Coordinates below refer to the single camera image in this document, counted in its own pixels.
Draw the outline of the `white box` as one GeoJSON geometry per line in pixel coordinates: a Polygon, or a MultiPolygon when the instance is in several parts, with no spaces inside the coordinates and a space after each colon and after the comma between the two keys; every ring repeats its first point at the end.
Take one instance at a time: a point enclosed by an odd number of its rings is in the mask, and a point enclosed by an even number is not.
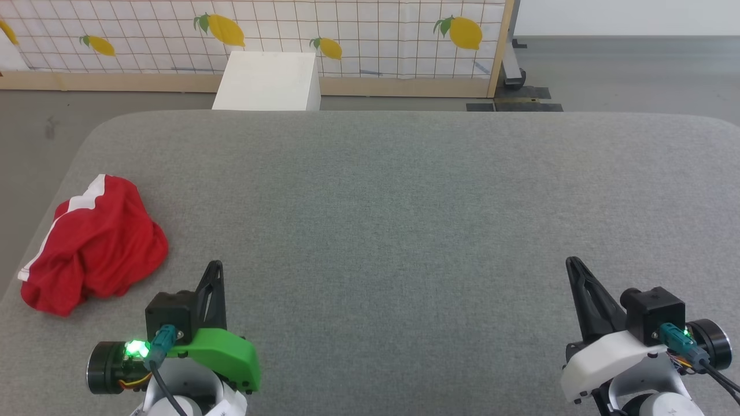
{"type": "Polygon", "coordinates": [[[318,111],[320,105],[316,55],[233,51],[212,110],[318,111]]]}

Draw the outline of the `long black floor mat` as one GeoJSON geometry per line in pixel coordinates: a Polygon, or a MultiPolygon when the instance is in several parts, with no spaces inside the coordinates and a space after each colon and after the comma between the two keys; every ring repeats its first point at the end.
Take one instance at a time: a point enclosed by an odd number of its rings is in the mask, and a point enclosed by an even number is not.
{"type": "Polygon", "coordinates": [[[494,102],[497,112],[563,112],[560,103],[494,102]]]}

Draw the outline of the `red garment with white stripes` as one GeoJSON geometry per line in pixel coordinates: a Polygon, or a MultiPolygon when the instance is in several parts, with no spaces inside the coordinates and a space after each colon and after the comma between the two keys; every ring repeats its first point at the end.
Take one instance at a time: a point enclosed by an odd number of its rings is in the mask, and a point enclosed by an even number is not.
{"type": "Polygon", "coordinates": [[[169,243],[138,188],[99,174],[54,211],[39,251],[18,272],[24,303],[66,318],[87,298],[123,296],[164,263],[169,243]]]}

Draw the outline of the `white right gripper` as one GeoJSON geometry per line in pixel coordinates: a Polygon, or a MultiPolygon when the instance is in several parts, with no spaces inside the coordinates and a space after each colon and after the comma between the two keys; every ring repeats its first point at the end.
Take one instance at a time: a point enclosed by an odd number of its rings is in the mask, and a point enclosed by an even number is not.
{"type": "Polygon", "coordinates": [[[644,392],[672,392],[673,363],[666,346],[647,347],[624,331],[626,312],[580,258],[568,257],[565,265],[582,342],[592,343],[573,355],[563,370],[560,385],[566,401],[603,384],[608,384],[610,404],[644,392]]]}

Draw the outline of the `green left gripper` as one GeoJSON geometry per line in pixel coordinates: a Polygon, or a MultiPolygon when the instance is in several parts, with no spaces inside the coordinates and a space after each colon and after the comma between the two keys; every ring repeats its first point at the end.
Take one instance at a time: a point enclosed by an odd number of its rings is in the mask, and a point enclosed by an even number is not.
{"type": "Polygon", "coordinates": [[[175,345],[167,358],[190,358],[228,381],[240,392],[261,389],[261,365],[251,342],[227,331],[224,265],[208,263],[195,290],[193,340],[175,345]]]}

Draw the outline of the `grey metal stand with caster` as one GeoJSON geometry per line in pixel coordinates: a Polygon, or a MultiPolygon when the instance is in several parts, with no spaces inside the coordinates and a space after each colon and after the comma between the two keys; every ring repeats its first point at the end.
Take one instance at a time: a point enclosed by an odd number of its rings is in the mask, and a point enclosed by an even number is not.
{"type": "Polygon", "coordinates": [[[503,82],[502,86],[506,90],[518,91],[525,86],[526,71],[520,67],[516,56],[517,49],[526,49],[527,44],[520,44],[515,37],[516,21],[520,11],[521,0],[513,0],[508,31],[506,38],[505,50],[502,59],[503,82]]]}

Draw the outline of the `grey fabric sofa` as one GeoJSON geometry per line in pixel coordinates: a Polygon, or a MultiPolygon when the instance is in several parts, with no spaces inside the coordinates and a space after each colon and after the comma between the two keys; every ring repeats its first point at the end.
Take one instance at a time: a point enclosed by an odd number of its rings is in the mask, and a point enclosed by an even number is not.
{"type": "Polygon", "coordinates": [[[224,264],[254,344],[249,412],[589,416],[565,260],[614,298],[661,286],[727,332],[740,382],[740,127],[645,113],[134,113],[84,141],[26,258],[98,174],[133,182],[169,241],[124,296],[69,318],[0,302],[0,416],[128,416],[92,395],[96,343],[141,338],[161,291],[224,264]]]}

